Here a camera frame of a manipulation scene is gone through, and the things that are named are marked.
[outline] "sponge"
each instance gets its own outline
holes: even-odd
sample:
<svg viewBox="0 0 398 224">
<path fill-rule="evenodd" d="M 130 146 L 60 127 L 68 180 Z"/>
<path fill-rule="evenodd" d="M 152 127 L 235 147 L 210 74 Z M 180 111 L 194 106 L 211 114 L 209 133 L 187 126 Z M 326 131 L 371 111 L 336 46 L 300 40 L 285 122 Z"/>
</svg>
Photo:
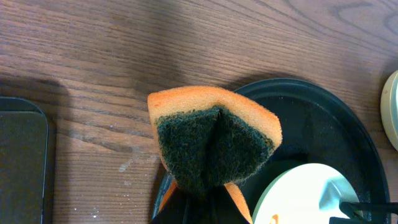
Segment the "sponge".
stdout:
<svg viewBox="0 0 398 224">
<path fill-rule="evenodd" d="M 178 188 L 204 197 L 255 174 L 282 142 L 276 115 L 218 87 L 152 93 L 148 109 L 160 158 Z"/>
</svg>

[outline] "kitchen sponge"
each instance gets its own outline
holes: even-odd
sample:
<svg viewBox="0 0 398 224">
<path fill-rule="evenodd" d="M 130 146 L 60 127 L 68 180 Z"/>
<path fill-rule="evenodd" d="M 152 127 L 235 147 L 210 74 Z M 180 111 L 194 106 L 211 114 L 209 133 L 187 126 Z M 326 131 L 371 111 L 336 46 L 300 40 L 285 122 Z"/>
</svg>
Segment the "kitchen sponge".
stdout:
<svg viewBox="0 0 398 224">
<path fill-rule="evenodd" d="M 282 142 L 277 116 L 222 88 L 152 93 L 148 108 L 163 165 L 178 188 L 194 197 L 246 180 Z"/>
</svg>

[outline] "black object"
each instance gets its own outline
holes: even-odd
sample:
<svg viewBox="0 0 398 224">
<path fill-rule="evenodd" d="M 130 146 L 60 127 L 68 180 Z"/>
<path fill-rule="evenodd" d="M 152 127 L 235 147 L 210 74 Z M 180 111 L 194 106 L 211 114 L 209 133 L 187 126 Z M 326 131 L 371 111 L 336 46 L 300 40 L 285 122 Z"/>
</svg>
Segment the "black object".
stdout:
<svg viewBox="0 0 398 224">
<path fill-rule="evenodd" d="M 356 202 L 341 202 L 340 210 L 346 214 L 350 219 L 346 218 L 330 218 L 329 224 L 349 224 L 349 223 L 362 223 L 370 224 L 377 222 L 369 222 L 364 219 L 358 212 L 369 211 L 379 214 L 396 214 L 398 215 L 398 203 L 386 203 L 386 204 L 371 204 L 371 203 L 356 203 Z"/>
<path fill-rule="evenodd" d="M 55 125 L 33 103 L 0 97 L 0 223 L 51 223 Z"/>
<path fill-rule="evenodd" d="M 249 224 L 224 186 L 210 190 L 204 201 L 175 189 L 151 223 Z"/>
<path fill-rule="evenodd" d="M 341 172 L 360 202 L 389 202 L 386 176 L 376 147 L 358 117 L 335 95 L 312 83 L 289 78 L 259 81 L 236 93 L 275 113 L 284 138 L 259 173 L 239 186 L 251 213 L 265 188 L 278 175 L 306 163 L 326 164 Z M 364 212 L 364 216 L 377 223 L 391 222 L 386 214 Z"/>
</svg>

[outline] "white dish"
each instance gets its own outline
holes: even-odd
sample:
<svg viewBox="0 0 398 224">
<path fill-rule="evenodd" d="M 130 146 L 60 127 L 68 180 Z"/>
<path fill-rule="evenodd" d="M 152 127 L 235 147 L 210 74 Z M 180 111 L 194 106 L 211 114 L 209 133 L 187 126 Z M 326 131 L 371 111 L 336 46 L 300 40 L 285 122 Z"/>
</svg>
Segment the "white dish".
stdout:
<svg viewBox="0 0 398 224">
<path fill-rule="evenodd" d="M 348 180 L 330 166 L 305 164 L 269 184 L 254 209 L 253 222 L 327 224 L 330 217 L 348 218 L 340 202 L 359 202 Z"/>
<path fill-rule="evenodd" d="M 380 110 L 387 137 L 398 150 L 398 71 L 394 72 L 384 85 Z"/>
</svg>

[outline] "wood grain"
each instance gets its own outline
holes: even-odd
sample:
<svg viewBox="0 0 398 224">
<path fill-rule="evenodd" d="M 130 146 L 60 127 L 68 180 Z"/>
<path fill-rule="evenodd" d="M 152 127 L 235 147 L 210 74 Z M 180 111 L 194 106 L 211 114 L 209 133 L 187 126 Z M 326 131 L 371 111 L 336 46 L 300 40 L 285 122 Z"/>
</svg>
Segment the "wood grain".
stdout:
<svg viewBox="0 0 398 224">
<path fill-rule="evenodd" d="M 347 103 L 398 202 L 379 97 L 398 70 L 397 0 L 2 0 L 0 94 L 57 124 L 54 223 L 147 223 L 163 175 L 146 97 L 275 77 Z"/>
</svg>

